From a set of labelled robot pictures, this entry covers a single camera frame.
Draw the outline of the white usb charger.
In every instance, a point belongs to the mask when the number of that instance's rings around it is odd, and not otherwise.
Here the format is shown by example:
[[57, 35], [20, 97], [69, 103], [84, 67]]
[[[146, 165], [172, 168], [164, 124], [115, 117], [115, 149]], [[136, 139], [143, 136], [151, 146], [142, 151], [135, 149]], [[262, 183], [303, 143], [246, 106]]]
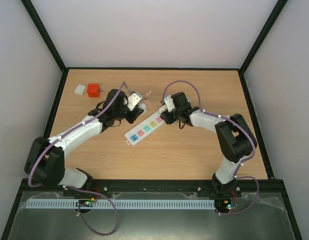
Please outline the white usb charger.
[[144, 103], [141, 103], [141, 104], [139, 105], [139, 108], [142, 109], [144, 112], [147, 111], [147, 106], [146, 106]]

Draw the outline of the white multicolour power strip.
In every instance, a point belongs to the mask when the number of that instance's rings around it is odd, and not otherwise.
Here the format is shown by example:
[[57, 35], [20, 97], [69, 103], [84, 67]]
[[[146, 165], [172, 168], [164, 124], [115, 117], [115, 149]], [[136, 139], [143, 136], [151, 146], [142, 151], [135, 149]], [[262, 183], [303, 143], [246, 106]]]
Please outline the white multicolour power strip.
[[146, 137], [151, 135], [154, 131], [159, 129], [165, 124], [164, 120], [161, 118], [161, 113], [166, 110], [166, 106], [163, 105], [155, 113], [150, 115], [144, 121], [136, 125], [130, 131], [124, 134], [125, 142], [127, 145], [135, 146]]

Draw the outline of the red cube socket adapter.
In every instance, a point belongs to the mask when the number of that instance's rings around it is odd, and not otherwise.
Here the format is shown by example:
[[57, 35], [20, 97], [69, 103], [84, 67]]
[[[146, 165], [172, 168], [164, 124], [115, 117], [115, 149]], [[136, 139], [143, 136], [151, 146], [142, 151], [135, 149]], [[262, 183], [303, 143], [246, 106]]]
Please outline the red cube socket adapter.
[[87, 94], [90, 98], [100, 97], [100, 86], [97, 83], [89, 83], [87, 86]]

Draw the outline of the white plug adapter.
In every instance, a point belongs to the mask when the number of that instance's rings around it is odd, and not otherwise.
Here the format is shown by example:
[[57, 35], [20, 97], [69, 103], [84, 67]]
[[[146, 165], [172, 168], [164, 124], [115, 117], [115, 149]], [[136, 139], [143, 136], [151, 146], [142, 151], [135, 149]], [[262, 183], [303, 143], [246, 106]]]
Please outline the white plug adapter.
[[86, 86], [85, 85], [78, 84], [77, 87], [74, 90], [74, 93], [76, 95], [82, 96], [84, 94], [85, 90], [86, 90]]

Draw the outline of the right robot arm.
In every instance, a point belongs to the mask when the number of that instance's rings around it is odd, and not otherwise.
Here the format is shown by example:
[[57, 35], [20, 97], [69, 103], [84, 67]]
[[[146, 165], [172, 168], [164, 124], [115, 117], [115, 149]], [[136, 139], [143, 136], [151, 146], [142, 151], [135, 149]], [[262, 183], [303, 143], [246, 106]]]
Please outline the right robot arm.
[[168, 95], [161, 103], [166, 110], [160, 117], [166, 124], [179, 122], [180, 129], [188, 125], [217, 135], [223, 159], [212, 176], [211, 185], [216, 195], [225, 195], [234, 186], [240, 166], [255, 155], [258, 146], [244, 117], [239, 113], [224, 116], [207, 112], [199, 106], [192, 107], [184, 92]]

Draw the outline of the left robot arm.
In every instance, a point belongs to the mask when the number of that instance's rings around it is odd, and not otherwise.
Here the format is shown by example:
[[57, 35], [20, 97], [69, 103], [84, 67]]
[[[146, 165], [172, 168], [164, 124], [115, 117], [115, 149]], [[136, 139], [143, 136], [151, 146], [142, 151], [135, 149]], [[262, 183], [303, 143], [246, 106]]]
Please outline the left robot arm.
[[36, 138], [24, 167], [28, 185], [31, 188], [71, 186], [81, 189], [90, 175], [79, 168], [66, 168], [67, 156], [90, 138], [113, 127], [116, 121], [126, 120], [132, 124], [145, 111], [143, 100], [137, 92], [126, 95], [122, 90], [112, 89], [106, 100], [70, 129], [49, 138]]

